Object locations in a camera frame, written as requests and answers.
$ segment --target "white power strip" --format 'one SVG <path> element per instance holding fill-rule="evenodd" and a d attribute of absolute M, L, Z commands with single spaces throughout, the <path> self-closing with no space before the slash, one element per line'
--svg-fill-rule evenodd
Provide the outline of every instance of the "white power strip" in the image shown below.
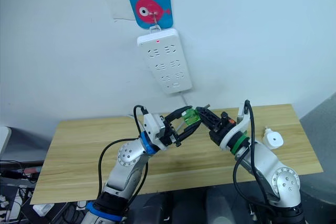
<path fill-rule="evenodd" d="M 140 36 L 138 47 L 164 92 L 176 93 L 192 87 L 176 29 Z"/>

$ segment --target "wooden table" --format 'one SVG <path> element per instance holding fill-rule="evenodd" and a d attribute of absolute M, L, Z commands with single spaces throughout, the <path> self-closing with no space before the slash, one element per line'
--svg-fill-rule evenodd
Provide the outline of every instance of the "wooden table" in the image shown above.
<path fill-rule="evenodd" d="M 222 111 L 236 118 L 237 109 Z M 284 145 L 274 153 L 299 174 L 322 172 L 301 124 L 289 104 L 253 107 L 256 137 L 261 139 L 264 127 L 278 131 Z M 102 149 L 114 140 L 137 136 L 134 120 L 128 117 L 62 121 L 45 159 L 31 204 L 95 199 L 98 193 L 97 163 Z M 103 179 L 107 179 L 119 145 L 110 148 L 103 159 Z M 170 146 L 149 161 L 149 173 L 141 194 L 201 186 L 232 183 L 235 161 L 229 152 L 214 144 L 208 129 L 201 125 L 182 142 Z M 238 181 L 253 180 L 244 169 L 238 170 Z"/>

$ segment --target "fish sticker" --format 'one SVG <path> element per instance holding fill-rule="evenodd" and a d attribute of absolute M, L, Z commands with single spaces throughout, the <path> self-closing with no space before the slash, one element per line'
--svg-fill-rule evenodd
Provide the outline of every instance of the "fish sticker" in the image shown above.
<path fill-rule="evenodd" d="M 153 16 L 154 13 L 157 22 L 162 18 L 163 14 L 171 14 L 170 9 L 163 10 L 163 8 L 154 0 L 138 0 L 135 5 L 135 9 L 138 17 L 149 24 L 155 23 Z"/>
<path fill-rule="evenodd" d="M 143 29 L 155 25 L 154 17 L 161 29 L 173 27 L 171 0 L 130 0 L 136 23 Z"/>

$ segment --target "blue ring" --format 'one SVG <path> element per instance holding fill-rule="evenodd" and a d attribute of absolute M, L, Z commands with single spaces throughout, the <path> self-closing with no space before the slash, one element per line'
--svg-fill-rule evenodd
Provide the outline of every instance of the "blue ring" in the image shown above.
<path fill-rule="evenodd" d="M 141 139 L 148 154 L 155 154 L 157 152 L 149 145 L 144 131 L 141 132 Z"/>
<path fill-rule="evenodd" d="M 98 211 L 96 208 L 93 207 L 92 202 L 89 202 L 86 205 L 86 209 L 88 209 L 92 214 L 94 214 L 98 217 L 104 218 L 104 219 L 113 220 L 113 221 L 121 221 L 121 219 L 122 219 L 122 216 L 110 215 L 110 214 L 107 214 L 105 212 Z"/>

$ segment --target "green object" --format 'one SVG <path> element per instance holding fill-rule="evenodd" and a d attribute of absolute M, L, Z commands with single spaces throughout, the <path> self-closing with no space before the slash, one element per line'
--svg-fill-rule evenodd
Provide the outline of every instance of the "green object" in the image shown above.
<path fill-rule="evenodd" d="M 237 140 L 237 142 L 235 143 L 235 145 L 234 145 L 233 148 L 231 149 L 231 153 L 232 153 L 233 155 L 236 154 L 236 152 L 237 152 L 239 146 L 241 145 L 241 143 L 244 141 L 245 138 L 247 138 L 247 136 L 246 136 L 245 134 L 243 134 L 243 135 Z"/>
<path fill-rule="evenodd" d="M 184 111 L 182 113 L 182 118 L 188 126 L 201 120 L 198 113 L 194 109 L 187 109 L 186 111 Z"/>

